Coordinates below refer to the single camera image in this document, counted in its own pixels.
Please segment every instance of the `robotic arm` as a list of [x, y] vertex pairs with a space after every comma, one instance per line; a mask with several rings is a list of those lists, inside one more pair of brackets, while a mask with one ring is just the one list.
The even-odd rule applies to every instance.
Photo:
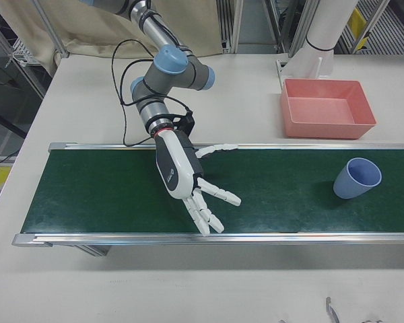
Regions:
[[184, 120], [176, 129], [164, 98], [173, 87], [202, 90], [214, 83], [214, 72], [203, 65], [165, 25], [147, 0], [80, 0], [94, 7], [125, 17], [139, 26], [160, 49], [144, 77], [131, 84], [133, 101], [146, 131], [156, 142], [156, 163], [169, 194], [181, 199], [202, 235], [209, 235], [209, 226], [217, 232], [224, 227], [203, 200], [206, 192], [233, 205], [241, 200], [203, 179], [202, 158], [214, 151], [235, 149], [235, 145], [215, 145], [196, 150], [188, 135], [194, 121]]

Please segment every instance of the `blue joint cap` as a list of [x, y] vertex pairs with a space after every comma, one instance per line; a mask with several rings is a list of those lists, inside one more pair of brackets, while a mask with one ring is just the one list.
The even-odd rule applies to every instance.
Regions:
[[215, 73], [211, 67], [208, 67], [208, 80], [207, 83], [201, 88], [201, 90], [210, 89], [215, 81]]
[[132, 93], [133, 96], [133, 90], [135, 89], [136, 85], [139, 84], [140, 81], [143, 80], [143, 76], [139, 76], [136, 79], [133, 80], [133, 82], [130, 85], [130, 93]]
[[163, 73], [171, 75], [184, 72], [188, 63], [187, 56], [172, 45], [164, 45], [154, 57], [154, 65]]
[[94, 5], [94, 0], [79, 0], [82, 3], [85, 3], [86, 5]]

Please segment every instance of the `gray arm segment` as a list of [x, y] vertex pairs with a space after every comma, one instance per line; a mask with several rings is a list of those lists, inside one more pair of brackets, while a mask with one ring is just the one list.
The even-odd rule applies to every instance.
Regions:
[[202, 64], [170, 31], [162, 21], [162, 17], [151, 6], [151, 1], [80, 1], [131, 20], [159, 48], [159, 53], [145, 76], [138, 77], [131, 84], [131, 92], [134, 101], [140, 100], [136, 106], [150, 135], [154, 135], [162, 128], [173, 128], [173, 120], [168, 118], [169, 112], [163, 103], [164, 97], [146, 100], [143, 98], [155, 94], [166, 96], [173, 87], [209, 89], [215, 79], [213, 70]]

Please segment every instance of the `white table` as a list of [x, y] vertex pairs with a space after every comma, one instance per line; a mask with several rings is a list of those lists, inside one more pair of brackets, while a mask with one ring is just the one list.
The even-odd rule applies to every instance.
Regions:
[[[283, 137], [274, 60], [203, 59], [217, 72], [213, 89], [172, 92], [195, 111], [193, 142], [312, 142]], [[121, 141], [109, 69], [108, 59], [62, 61], [1, 193], [0, 322], [328, 322], [326, 296], [342, 322], [404, 322], [404, 246], [114, 247], [102, 259], [11, 246], [49, 143]], [[333, 78], [366, 92], [378, 125], [360, 142], [404, 143], [404, 57], [336, 57]], [[128, 142], [144, 138], [138, 115], [129, 119]]]

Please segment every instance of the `beige curtain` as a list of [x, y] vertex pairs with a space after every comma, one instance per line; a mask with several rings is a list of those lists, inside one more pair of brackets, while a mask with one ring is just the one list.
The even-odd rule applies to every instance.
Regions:
[[[216, 0], [153, 0], [171, 30], [197, 56], [222, 52]], [[40, 2], [66, 49], [73, 54], [111, 57], [122, 40], [136, 38], [156, 51], [139, 28], [125, 18], [89, 7], [78, 0]], [[0, 0], [0, 14], [36, 59], [53, 75], [55, 48], [30, 0]], [[137, 44], [127, 43], [117, 57], [137, 58], [147, 54]]]

